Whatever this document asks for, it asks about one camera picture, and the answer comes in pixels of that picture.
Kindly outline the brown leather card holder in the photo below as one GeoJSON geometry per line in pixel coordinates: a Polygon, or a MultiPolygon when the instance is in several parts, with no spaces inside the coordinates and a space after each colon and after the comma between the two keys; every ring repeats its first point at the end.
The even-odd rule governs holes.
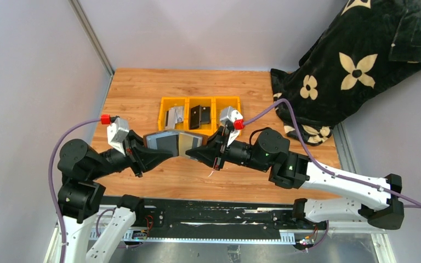
{"type": "Polygon", "coordinates": [[[171,129],[146,134],[143,137],[143,142],[147,148],[154,150],[166,150],[171,152],[174,157],[196,160],[196,158],[186,154],[186,151],[200,146],[205,146],[208,139],[209,136],[205,134],[171,129]]]}

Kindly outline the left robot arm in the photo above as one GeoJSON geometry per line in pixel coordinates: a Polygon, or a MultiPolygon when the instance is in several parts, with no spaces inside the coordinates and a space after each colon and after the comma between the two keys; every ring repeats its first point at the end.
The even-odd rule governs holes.
{"type": "Polygon", "coordinates": [[[123,151],[111,148],[98,153],[81,139],[66,142],[59,152],[58,169],[62,187],[58,192],[56,212],[59,218],[60,262],[109,262],[128,229],[137,224],[149,232],[155,224],[144,199],[124,195],[118,201],[107,227],[91,248],[88,241],[105,187],[96,179],[130,168],[141,177],[163,161],[172,158],[169,151],[146,148],[133,131],[120,143],[123,151]]]}

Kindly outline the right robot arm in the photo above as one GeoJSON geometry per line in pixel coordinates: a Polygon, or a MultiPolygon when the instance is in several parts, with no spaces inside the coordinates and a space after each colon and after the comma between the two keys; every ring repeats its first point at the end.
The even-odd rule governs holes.
{"type": "Polygon", "coordinates": [[[230,141],[220,127],[204,146],[186,154],[215,170],[226,162],[269,172],[269,181],[285,189],[313,189],[338,195],[326,201],[300,198],[294,201],[292,217],[311,223],[364,220],[384,230],[398,230],[405,213],[397,194],[402,190],[399,175],[367,177],[336,169],[306,155],[289,150],[290,141],[279,132],[259,129],[253,144],[230,141]]]}

